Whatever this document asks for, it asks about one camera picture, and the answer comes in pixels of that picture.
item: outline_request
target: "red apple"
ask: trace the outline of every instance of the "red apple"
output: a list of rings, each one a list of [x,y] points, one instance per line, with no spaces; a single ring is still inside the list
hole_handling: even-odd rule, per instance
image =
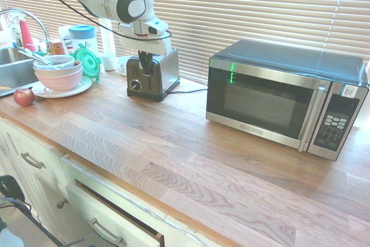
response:
[[[35,94],[31,89],[18,89],[14,92],[13,98],[21,106],[30,106],[35,100]]]

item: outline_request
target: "microwave label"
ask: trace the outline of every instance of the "microwave label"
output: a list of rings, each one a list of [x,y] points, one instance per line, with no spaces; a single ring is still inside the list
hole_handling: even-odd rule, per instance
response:
[[[340,95],[346,98],[354,98],[354,96],[356,95],[357,89],[358,89],[357,86],[352,86],[348,84],[343,85]]]
[[[253,133],[257,133],[257,134],[260,134],[260,135],[262,135],[262,134],[263,134],[263,131],[258,130],[258,129],[255,129],[255,128],[253,128],[253,127],[247,127],[247,126],[245,126],[244,124],[241,124],[241,125],[240,125],[240,127],[241,127],[242,129],[244,129],[244,130],[248,130],[248,131],[253,132]]]

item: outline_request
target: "sink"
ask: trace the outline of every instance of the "sink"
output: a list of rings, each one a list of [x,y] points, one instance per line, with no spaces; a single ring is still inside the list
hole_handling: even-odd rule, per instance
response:
[[[0,97],[20,88],[31,88],[38,82],[33,63],[18,49],[0,49]]]
[[[19,49],[0,49],[0,65],[26,60],[28,57],[18,52]]]

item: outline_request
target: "toaster knob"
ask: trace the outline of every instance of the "toaster knob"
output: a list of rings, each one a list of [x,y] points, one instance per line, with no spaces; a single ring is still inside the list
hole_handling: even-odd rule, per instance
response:
[[[141,83],[140,83],[140,81],[138,81],[136,79],[131,81],[130,86],[131,86],[130,90],[132,90],[132,91],[140,91],[141,90]]]

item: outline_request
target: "green lid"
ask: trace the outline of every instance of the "green lid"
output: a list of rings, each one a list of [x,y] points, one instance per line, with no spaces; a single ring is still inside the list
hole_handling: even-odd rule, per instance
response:
[[[71,54],[76,60],[81,61],[83,67],[83,75],[89,78],[95,78],[95,81],[99,81],[100,64],[101,59],[96,57],[89,49],[79,43],[79,49],[76,49],[75,53]]]

